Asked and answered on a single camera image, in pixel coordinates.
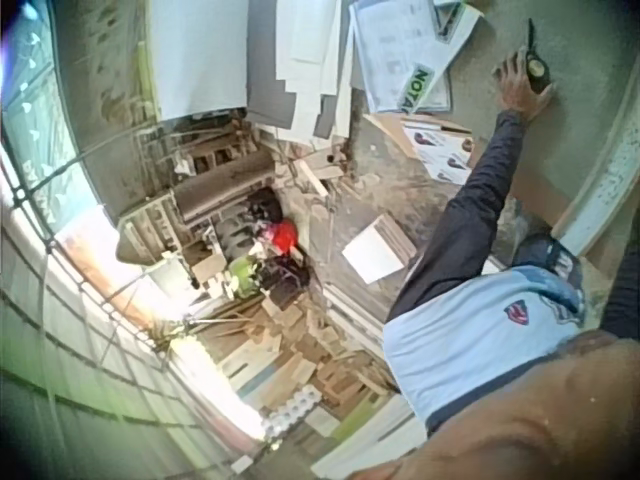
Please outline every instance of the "tape measure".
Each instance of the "tape measure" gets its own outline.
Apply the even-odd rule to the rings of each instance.
[[[549,66],[536,52],[536,29],[531,19],[527,33],[527,76],[531,89],[536,93],[542,93],[551,83]]]

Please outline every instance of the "notice sign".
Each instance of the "notice sign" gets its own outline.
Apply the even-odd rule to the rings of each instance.
[[[424,98],[433,80],[434,72],[424,65],[416,65],[413,74],[404,87],[398,107],[404,113],[414,113]]]

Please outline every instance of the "hand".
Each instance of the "hand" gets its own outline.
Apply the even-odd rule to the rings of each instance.
[[[500,88],[502,109],[515,110],[530,122],[549,104],[554,86],[549,85],[537,95],[529,83],[526,58],[527,49],[522,47],[493,70],[493,77]]]

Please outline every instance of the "skin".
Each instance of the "skin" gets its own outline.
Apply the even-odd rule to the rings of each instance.
[[[531,90],[525,53],[507,58],[494,77],[501,106],[530,122],[554,89]],[[349,478],[640,478],[631,465],[640,458],[640,344],[588,332],[554,357],[463,410],[411,455]]]

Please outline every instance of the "light blue shirt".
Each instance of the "light blue shirt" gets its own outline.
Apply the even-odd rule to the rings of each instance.
[[[582,292],[538,267],[475,278],[384,326],[384,354],[424,423],[435,411],[577,335]]]

